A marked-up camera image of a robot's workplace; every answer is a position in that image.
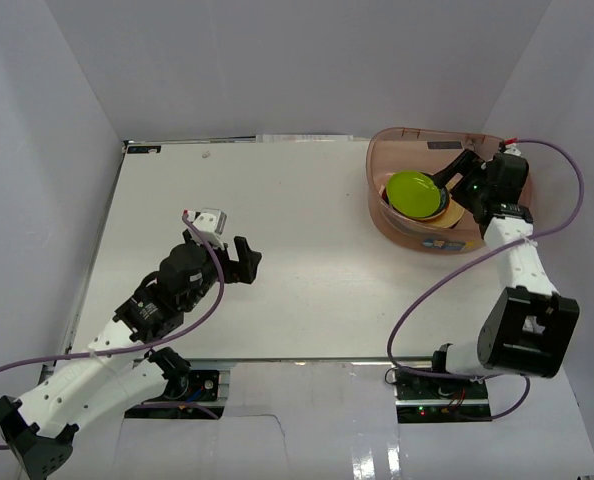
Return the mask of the beige bear plate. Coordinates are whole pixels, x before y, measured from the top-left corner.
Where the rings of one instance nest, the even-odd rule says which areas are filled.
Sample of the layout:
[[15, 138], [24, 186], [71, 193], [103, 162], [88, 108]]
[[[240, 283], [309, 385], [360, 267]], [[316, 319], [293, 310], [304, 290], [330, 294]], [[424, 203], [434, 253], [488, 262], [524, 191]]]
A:
[[426, 224], [436, 228], [451, 229], [461, 221], [464, 212], [465, 209], [451, 199], [443, 213], [428, 220]]

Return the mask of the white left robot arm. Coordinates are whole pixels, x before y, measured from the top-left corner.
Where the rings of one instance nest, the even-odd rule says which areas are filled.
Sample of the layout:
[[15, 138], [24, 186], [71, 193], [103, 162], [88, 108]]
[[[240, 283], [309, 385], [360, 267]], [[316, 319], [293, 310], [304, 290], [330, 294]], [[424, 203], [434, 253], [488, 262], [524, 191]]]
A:
[[234, 245], [232, 260], [225, 247], [208, 250], [186, 234], [116, 309], [85, 357], [18, 398], [0, 398], [0, 433], [28, 478], [56, 472], [72, 455], [76, 435], [103, 417], [186, 392], [189, 362], [151, 345], [179, 328], [213, 285], [254, 282], [261, 253], [241, 236]]

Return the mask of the lime green plate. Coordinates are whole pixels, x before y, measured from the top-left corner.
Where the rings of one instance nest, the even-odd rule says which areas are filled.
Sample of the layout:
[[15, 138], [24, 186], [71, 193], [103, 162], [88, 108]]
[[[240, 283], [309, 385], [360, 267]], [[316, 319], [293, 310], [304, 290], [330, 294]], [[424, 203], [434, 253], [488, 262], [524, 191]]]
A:
[[417, 171], [393, 174], [385, 192], [395, 210], [413, 219], [435, 216], [443, 206], [441, 190], [428, 175]]

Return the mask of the blue white patterned plate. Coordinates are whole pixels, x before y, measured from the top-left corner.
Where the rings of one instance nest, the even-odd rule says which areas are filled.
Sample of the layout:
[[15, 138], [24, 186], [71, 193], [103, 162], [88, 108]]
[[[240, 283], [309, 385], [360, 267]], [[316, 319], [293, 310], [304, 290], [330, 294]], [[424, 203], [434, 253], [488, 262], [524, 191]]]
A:
[[448, 181], [444, 178], [441, 172], [432, 174], [430, 176], [430, 179], [439, 191], [439, 204], [436, 210], [431, 215], [432, 218], [435, 218], [445, 212], [450, 201], [450, 193], [448, 188], [446, 187]]

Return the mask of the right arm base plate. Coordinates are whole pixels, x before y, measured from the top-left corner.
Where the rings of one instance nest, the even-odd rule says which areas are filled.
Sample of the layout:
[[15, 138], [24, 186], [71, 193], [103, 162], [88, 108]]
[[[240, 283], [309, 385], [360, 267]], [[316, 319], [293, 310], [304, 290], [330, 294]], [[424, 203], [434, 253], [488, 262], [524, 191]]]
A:
[[438, 379], [402, 372], [392, 367], [384, 375], [387, 384], [396, 390], [399, 400], [453, 400], [465, 394], [465, 400], [487, 400], [488, 390], [484, 383], [468, 380]]

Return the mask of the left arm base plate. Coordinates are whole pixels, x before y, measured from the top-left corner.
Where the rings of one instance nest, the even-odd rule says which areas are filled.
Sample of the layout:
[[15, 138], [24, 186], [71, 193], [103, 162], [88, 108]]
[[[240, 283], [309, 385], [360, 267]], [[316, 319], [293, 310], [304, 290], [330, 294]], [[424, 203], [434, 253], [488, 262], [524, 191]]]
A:
[[218, 370], [191, 370], [166, 387], [164, 397], [172, 401], [202, 402], [218, 398], [220, 372]]

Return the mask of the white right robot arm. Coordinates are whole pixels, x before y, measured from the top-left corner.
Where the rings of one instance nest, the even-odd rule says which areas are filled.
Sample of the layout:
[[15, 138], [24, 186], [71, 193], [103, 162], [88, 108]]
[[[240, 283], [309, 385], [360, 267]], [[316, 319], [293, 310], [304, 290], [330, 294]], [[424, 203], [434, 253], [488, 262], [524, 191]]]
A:
[[472, 214], [495, 253], [502, 287], [477, 340], [447, 343], [434, 352], [428, 384], [440, 398], [461, 391], [464, 376], [552, 378], [563, 362], [580, 308], [559, 294], [532, 241], [533, 217], [520, 202], [528, 173], [528, 162], [507, 147], [489, 161], [466, 149], [432, 177], [441, 187], [456, 182], [451, 197]]

